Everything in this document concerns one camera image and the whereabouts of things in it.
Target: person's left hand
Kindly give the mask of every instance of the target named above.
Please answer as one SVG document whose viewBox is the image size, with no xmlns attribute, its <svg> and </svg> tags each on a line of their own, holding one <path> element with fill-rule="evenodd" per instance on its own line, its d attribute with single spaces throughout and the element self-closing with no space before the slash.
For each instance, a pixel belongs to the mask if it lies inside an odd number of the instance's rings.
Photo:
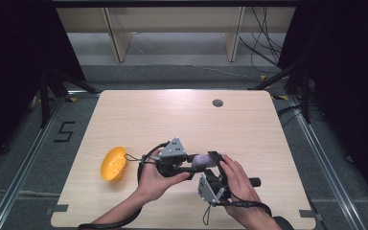
<svg viewBox="0 0 368 230">
<path fill-rule="evenodd" d="M 152 155 L 157 155 L 161 149 L 156 150 Z M 172 185 L 178 184 L 186 180 L 189 172 L 183 172 L 172 177 L 164 177 L 157 170 L 153 159 L 148 159 L 147 164 L 143 167 L 142 175 L 139 181 L 139 186 L 136 192 L 144 196 L 147 202 L 158 199 L 164 194 Z"/>
</svg>

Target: wrist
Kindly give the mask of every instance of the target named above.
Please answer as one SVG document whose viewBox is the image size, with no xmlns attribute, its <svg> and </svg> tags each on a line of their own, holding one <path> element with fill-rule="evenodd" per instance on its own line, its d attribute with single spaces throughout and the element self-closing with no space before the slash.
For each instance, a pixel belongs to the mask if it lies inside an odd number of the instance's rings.
<svg viewBox="0 0 368 230">
<path fill-rule="evenodd" d="M 140 205 L 140 206 L 145 206 L 145 204 L 151 202 L 151 199 L 150 197 L 148 196 L 147 193 L 143 193 L 142 191 L 140 190 L 135 190 L 130 196 L 128 199 L 132 199 L 134 200 L 134 202 L 137 204 L 137 205 Z"/>
</svg>

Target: person's right hand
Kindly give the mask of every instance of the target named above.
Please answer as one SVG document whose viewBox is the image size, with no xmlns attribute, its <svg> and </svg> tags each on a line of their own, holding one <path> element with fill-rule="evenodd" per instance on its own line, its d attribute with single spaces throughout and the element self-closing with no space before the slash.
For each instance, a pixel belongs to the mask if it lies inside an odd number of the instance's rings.
<svg viewBox="0 0 368 230">
<path fill-rule="evenodd" d="M 228 185 L 232 201 L 242 200 L 261 202 L 256 190 L 253 188 L 241 164 L 233 161 L 229 156 L 223 155 L 220 165 L 228 177 Z M 235 206 L 224 206 L 226 212 L 248 230 L 252 229 L 281 229 L 276 221 L 269 216 L 263 209 L 258 207 L 242 208 Z"/>
</svg>

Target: black wire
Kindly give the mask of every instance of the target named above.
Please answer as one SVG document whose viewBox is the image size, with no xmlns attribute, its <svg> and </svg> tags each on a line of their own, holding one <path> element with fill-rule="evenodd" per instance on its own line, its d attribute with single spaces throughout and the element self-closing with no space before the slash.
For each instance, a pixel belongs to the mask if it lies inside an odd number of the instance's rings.
<svg viewBox="0 0 368 230">
<path fill-rule="evenodd" d="M 268 72 L 268 71 L 263 71 L 263 70 L 260 70 L 260 69 L 258 69 L 256 66 L 255 66 L 255 64 L 254 64 L 254 62 L 253 62 L 253 53 L 254 53 L 254 51 L 256 51 L 256 45 L 258 44 L 258 42 L 259 42 L 259 39 L 260 39 L 260 36 L 261 36 L 261 34 L 264 34 L 265 36 L 266 36 L 266 34 L 265 34 L 265 30 L 264 30 L 264 28 L 263 28 L 263 26 L 262 26 L 262 24 L 260 23 L 260 20 L 259 20 L 259 18 L 258 18 L 258 16 L 257 16 L 257 14 L 256 14 L 256 12 L 255 12 L 255 10 L 254 10 L 254 8 L 252 7 L 252 11 L 253 11 L 253 13 L 254 13 L 254 15 L 255 15 L 255 17 L 256 17 L 256 20 L 258 21 L 258 23 L 259 23 L 259 27 L 260 27 L 260 32 L 259 32 L 259 36 L 258 36 L 258 38 L 256 38 L 253 34 L 253 38 L 255 38 L 255 40 L 256 40 L 256 42 L 255 42 L 255 44 L 254 44 L 254 46 L 253 46 L 253 48 L 250 48 L 250 50 L 252 51 L 252 54 L 251 54 L 251 56 L 250 56 L 250 61 L 251 61 L 251 63 L 252 63 L 252 66 L 253 66 L 253 68 L 255 69 L 255 70 L 257 70 L 257 71 L 260 71 L 260 72 L 262 72 L 262 73 L 277 73 L 277 72 Z M 273 57 L 274 57 L 274 59 L 275 59 L 275 64 L 274 65 L 276 65 L 277 66 L 277 59 L 276 59 L 276 57 L 273 55 Z"/>
<path fill-rule="evenodd" d="M 263 43 L 262 43 L 262 42 L 260 42 L 260 41 L 256 38 L 256 36 L 254 36 L 254 35 L 253 35 L 253 33 L 252 33 L 252 36 L 253 36 L 253 38 L 255 39 L 255 41 L 256 41 L 259 45 L 261 45 L 262 47 L 266 48 L 267 50 L 271 50 L 271 48 L 270 48 L 270 47 L 268 47 L 268 46 L 266 46 L 266 45 L 263 45 Z"/>
<path fill-rule="evenodd" d="M 319 122 L 326 122 L 327 121 L 327 119 L 325 119 L 325 118 L 316 118 L 316 117 L 312 116 L 312 114 L 310 114 L 310 117 L 313 118 L 316 121 L 319 121 Z"/>
<path fill-rule="evenodd" d="M 294 108 L 300 108 L 300 107 L 301 107 L 301 105 L 298 104 L 298 105 L 295 105 L 295 106 L 290 106 L 290 107 L 287 107 L 287 108 L 280 109 L 279 111 L 277 111 L 277 116 L 279 116 L 279 118 L 281 118 L 282 115 L 284 113 L 286 113 L 287 111 L 290 111 L 290 110 L 292 110 Z"/>
<path fill-rule="evenodd" d="M 130 155 L 130 154 L 125 154 L 125 159 L 127 160 L 127 161 L 140 161 L 140 159 L 139 158 L 136 158 L 136 157 L 134 157 L 134 156 L 132 156 L 132 155 Z"/>
<path fill-rule="evenodd" d="M 129 218 L 126 218 L 119 222 L 113 222 L 113 223 L 105 223 L 105 224 L 98 224 L 98 223 L 83 223 L 80 224 L 78 229 L 120 229 L 121 227 L 130 224 L 132 221 L 134 221 L 142 211 L 142 207 L 140 207 L 136 212 L 133 213 L 133 215 Z"/>
<path fill-rule="evenodd" d="M 162 143 L 156 147 L 154 147 L 151 151 L 148 152 L 148 154 L 144 155 L 142 157 L 142 163 L 145 163 L 146 160 L 151 156 L 152 153 L 154 153 L 156 150 L 160 149 L 160 148 L 164 148 L 165 146 L 167 146 L 169 144 L 169 142 L 166 143 Z"/>
<path fill-rule="evenodd" d="M 256 20 L 258 21 L 258 24 L 259 24 L 259 27 L 260 27 L 260 32 L 259 32 L 259 36 L 258 38 L 256 38 L 254 35 L 253 37 L 255 38 L 255 40 L 258 42 L 258 40 L 260 39 L 260 36 L 261 34 L 264 34 L 270 48 L 270 52 L 271 54 L 273 55 L 273 58 L 275 59 L 275 61 L 277 62 L 278 60 L 278 55 L 277 53 L 275 52 L 275 49 L 274 47 L 272 46 L 271 42 L 275 43 L 269 36 L 268 36 L 268 27 L 267 27 L 267 20 L 266 20 L 266 17 L 267 17 L 267 7 L 264 7 L 264 21 L 263 23 L 261 23 L 261 21 L 259 20 L 259 17 L 257 16 L 256 12 L 255 12 L 255 9 L 252 7 L 252 11 L 253 11 L 253 14 L 255 15 L 255 18 Z"/>
<path fill-rule="evenodd" d="M 232 195 L 234 198 L 236 198 L 236 199 L 238 199 L 238 200 L 240 200 L 240 201 L 245 201 L 245 200 L 243 200 L 243 199 L 241 199 L 241 198 L 237 197 L 236 195 L 234 195 L 234 193 L 232 193 L 232 192 L 231 192 L 231 195 Z"/>
<path fill-rule="evenodd" d="M 294 116 L 292 116 L 286 123 L 284 123 L 282 125 L 282 127 L 285 127 L 292 119 L 294 119 L 295 117 L 297 117 L 297 115 L 301 114 L 301 112 L 298 112 L 297 114 L 295 114 Z"/>
<path fill-rule="evenodd" d="M 247 47 L 249 48 L 249 50 L 253 51 L 254 53 L 256 53 L 257 55 L 259 55 L 260 57 L 264 58 L 265 60 L 267 60 L 268 62 L 270 62 L 273 65 L 276 65 L 277 63 L 272 61 L 271 59 L 269 59 L 268 57 L 266 57 L 265 55 L 263 55 L 262 53 L 258 52 L 257 50 L 253 49 L 252 47 L 250 47 L 246 42 L 243 41 L 243 39 L 241 37 L 239 37 L 239 40 Z"/>
<path fill-rule="evenodd" d="M 202 217 L 202 222 L 204 222 L 205 225 L 208 225 L 209 223 L 209 214 L 211 212 L 211 204 L 208 206 L 207 210 L 204 213 L 204 216 Z"/>
</svg>

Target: hand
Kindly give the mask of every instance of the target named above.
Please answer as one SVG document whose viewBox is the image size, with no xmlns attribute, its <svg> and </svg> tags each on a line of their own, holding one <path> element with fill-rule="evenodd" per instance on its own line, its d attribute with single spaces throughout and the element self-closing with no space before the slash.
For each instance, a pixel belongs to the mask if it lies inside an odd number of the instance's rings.
<svg viewBox="0 0 368 230">
<path fill-rule="evenodd" d="M 116 205 L 114 208 L 95 219 L 93 223 L 112 223 L 119 222 L 131 217 L 138 209 L 142 208 L 150 201 L 158 199 L 172 185 L 178 184 L 187 179 L 190 174 L 184 172 L 172 177 L 164 177 L 160 174 L 154 164 L 154 160 L 149 159 L 142 170 L 139 186 L 124 201 Z"/>
<path fill-rule="evenodd" d="M 223 155 L 223 161 L 220 161 L 220 165 L 228 177 L 228 185 L 232 194 L 242 200 L 261 202 L 241 164 L 233 161 L 229 156 Z M 233 195 L 231 195 L 231 199 L 239 201 Z M 274 219 L 261 208 L 224 207 L 229 216 L 246 229 L 280 229 Z"/>
<path fill-rule="evenodd" d="M 161 149 L 156 150 L 152 155 L 157 155 Z M 190 174 L 183 172 L 172 177 L 164 177 L 157 170 L 153 159 L 148 159 L 148 163 L 145 164 L 139 186 L 135 193 L 143 196 L 147 202 L 158 199 L 164 194 L 172 185 L 178 184 L 186 180 Z"/>
</svg>

